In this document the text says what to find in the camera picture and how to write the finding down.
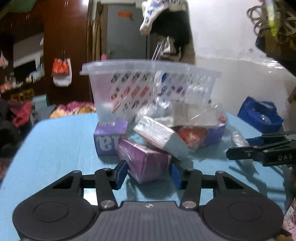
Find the grey metal door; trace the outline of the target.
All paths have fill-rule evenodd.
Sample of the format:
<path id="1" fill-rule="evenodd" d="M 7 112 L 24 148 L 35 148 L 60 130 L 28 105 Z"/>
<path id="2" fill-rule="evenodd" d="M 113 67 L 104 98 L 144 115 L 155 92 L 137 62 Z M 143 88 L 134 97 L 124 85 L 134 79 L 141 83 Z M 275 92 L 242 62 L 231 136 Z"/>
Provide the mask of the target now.
<path id="1" fill-rule="evenodd" d="M 140 34 L 142 11 L 131 4 L 110 4 L 107 13 L 107 59 L 146 59 L 147 37 Z"/>

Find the white grey rectangular box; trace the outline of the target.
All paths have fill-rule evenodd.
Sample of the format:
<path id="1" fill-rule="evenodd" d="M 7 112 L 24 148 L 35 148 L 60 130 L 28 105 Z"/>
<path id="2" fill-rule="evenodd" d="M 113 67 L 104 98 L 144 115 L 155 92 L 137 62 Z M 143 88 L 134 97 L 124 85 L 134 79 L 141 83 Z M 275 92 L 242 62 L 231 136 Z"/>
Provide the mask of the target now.
<path id="1" fill-rule="evenodd" d="M 171 128 L 143 116 L 133 128 L 134 132 L 153 146 L 171 154 L 179 160 L 187 159 L 190 149 Z"/>

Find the teal small box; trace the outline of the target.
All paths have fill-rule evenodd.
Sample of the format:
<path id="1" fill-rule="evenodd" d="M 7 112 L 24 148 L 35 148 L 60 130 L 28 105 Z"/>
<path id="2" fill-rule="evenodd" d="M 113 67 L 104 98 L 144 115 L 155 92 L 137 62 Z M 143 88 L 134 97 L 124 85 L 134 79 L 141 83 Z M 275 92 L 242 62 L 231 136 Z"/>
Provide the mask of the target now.
<path id="1" fill-rule="evenodd" d="M 47 95 L 39 95 L 33 98 L 33 104 L 38 116 L 38 120 L 45 120 L 48 118 L 48 98 Z"/>

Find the yellow orange cloth pile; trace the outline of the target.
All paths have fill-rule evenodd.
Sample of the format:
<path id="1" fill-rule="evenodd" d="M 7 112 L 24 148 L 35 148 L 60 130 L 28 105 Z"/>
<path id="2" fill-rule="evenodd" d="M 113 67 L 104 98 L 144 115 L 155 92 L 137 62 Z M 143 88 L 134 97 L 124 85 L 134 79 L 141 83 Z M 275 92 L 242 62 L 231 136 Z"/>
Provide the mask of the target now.
<path id="1" fill-rule="evenodd" d="M 50 118 L 63 118 L 66 116 L 79 115 L 85 113 L 95 113 L 96 107 L 91 102 L 73 101 L 66 105 L 59 105 L 51 114 Z"/>

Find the red round package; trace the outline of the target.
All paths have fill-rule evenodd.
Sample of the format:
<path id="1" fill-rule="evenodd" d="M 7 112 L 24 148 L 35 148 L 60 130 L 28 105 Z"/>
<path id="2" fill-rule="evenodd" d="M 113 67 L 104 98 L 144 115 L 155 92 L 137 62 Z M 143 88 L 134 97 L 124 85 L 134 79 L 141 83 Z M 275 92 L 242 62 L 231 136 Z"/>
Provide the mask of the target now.
<path id="1" fill-rule="evenodd" d="M 177 134 L 190 150 L 195 150 L 203 144 L 208 130 L 199 126 L 184 126 L 178 130 Z"/>

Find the dark red wooden wardrobe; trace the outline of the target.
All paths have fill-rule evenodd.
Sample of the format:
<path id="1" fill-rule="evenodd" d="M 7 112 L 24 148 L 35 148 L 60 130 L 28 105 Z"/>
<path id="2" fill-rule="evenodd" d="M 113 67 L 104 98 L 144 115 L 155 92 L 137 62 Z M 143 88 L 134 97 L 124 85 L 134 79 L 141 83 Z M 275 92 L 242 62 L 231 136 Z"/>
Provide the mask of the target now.
<path id="1" fill-rule="evenodd" d="M 44 33 L 45 90 L 50 103 L 92 100 L 89 80 L 79 74 L 87 61 L 87 12 L 82 1 L 36 1 L 29 13 L 7 13 L 1 18 L 4 47 Z M 53 61 L 62 57 L 71 61 L 68 87 L 57 87 L 53 82 Z"/>

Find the blue plastic bag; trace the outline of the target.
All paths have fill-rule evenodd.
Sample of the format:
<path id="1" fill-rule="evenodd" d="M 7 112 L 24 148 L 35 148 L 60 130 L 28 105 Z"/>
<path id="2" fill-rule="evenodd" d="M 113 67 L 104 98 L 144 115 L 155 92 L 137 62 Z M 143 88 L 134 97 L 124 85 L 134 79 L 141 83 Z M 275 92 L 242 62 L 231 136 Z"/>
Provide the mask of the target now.
<path id="1" fill-rule="evenodd" d="M 277 133 L 283 124 L 275 104 L 271 101 L 257 101 L 248 96 L 237 116 L 261 133 Z"/>

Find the red white plastic bag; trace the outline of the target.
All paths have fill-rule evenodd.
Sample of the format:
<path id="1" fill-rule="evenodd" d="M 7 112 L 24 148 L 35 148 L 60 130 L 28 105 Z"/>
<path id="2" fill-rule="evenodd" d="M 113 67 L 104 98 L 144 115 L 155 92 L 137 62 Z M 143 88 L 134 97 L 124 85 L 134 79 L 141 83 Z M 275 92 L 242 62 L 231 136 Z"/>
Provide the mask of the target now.
<path id="1" fill-rule="evenodd" d="M 55 58 L 52 67 L 53 83 L 57 87 L 68 87 L 72 83 L 72 66 L 70 58 Z"/>

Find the translucent plastic basket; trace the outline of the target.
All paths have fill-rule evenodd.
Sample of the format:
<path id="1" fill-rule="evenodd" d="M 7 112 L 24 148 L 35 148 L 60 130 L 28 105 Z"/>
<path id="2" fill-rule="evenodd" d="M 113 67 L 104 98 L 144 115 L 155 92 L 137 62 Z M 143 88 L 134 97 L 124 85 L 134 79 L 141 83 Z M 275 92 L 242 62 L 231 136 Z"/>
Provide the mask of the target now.
<path id="1" fill-rule="evenodd" d="M 100 121 L 132 120 L 137 111 L 159 101 L 207 103 L 221 73 L 196 65 L 151 60 L 85 63 Z"/>

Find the light blue table cloth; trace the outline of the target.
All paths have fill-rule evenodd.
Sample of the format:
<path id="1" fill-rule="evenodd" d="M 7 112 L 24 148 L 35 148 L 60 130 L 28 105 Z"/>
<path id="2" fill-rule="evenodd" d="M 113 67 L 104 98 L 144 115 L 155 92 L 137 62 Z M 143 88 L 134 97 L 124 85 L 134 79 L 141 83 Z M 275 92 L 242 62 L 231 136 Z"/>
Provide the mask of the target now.
<path id="1" fill-rule="evenodd" d="M 1 240 L 18 240 L 12 222 L 13 210 L 26 198 L 73 170 L 93 174 L 117 165 L 116 156 L 97 156 L 93 132 L 96 114 L 82 114 L 44 120 L 31 130 L 16 153 L 1 185 Z M 293 200 L 289 168 L 263 167 L 255 162 L 245 166 L 226 158 L 232 145 L 232 133 L 245 138 L 260 132 L 241 119 L 228 115 L 228 125 L 220 143 L 198 149 L 181 162 L 185 169 L 198 169 L 213 175 L 225 171 L 274 201 L 287 211 Z"/>

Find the black hanging garment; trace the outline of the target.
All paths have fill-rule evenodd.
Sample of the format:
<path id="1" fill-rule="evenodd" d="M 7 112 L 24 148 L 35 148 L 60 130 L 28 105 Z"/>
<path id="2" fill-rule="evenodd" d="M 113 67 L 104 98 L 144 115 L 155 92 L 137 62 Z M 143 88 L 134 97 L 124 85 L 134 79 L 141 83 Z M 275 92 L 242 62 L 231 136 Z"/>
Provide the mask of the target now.
<path id="1" fill-rule="evenodd" d="M 166 39 L 164 54 L 174 61 L 180 61 L 185 46 L 190 43 L 191 30 L 186 11 L 164 10 L 152 22 L 151 34 Z"/>

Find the purple white lettered box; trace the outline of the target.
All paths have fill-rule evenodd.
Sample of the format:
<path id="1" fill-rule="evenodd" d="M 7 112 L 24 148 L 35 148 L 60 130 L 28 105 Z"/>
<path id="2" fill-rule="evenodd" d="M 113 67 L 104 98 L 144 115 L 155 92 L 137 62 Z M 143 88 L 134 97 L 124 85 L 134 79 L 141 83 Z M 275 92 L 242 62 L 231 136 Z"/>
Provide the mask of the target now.
<path id="1" fill-rule="evenodd" d="M 127 120 L 98 122 L 93 134 L 97 155 L 99 157 L 116 155 L 119 139 L 126 136 L 127 129 Z"/>

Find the grey rectangular packet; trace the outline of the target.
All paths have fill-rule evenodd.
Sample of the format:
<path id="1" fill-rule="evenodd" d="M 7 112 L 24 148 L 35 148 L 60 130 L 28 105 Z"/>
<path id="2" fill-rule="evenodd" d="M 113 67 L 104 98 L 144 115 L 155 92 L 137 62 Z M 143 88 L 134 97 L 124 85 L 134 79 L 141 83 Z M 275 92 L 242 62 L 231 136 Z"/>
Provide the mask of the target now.
<path id="1" fill-rule="evenodd" d="M 218 106 L 173 102 L 173 126 L 215 128 L 223 115 Z"/>

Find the white jacket with blue letters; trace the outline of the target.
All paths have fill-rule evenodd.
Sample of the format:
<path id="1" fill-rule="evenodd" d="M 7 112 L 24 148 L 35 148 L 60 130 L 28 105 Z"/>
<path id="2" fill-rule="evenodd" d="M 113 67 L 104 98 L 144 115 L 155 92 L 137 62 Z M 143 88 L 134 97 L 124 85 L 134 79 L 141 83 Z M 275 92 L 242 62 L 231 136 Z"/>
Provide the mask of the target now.
<path id="1" fill-rule="evenodd" d="M 184 0 L 149 0 L 142 2 L 143 22 L 140 26 L 140 34 L 148 35 L 151 32 L 152 24 L 157 17 L 165 10 L 172 12 L 186 11 L 187 1 Z"/>

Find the red clothing pile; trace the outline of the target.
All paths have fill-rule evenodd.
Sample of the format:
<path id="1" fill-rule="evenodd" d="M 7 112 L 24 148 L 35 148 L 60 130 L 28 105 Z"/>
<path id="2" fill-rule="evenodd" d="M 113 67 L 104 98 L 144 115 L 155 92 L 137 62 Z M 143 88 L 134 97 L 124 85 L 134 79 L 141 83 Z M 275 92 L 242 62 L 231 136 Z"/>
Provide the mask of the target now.
<path id="1" fill-rule="evenodd" d="M 33 110 L 33 103 L 29 102 L 16 102 L 9 101 L 9 106 L 11 112 L 15 115 L 13 118 L 13 124 L 19 128 L 21 126 L 26 125 L 31 116 L 31 112 Z"/>

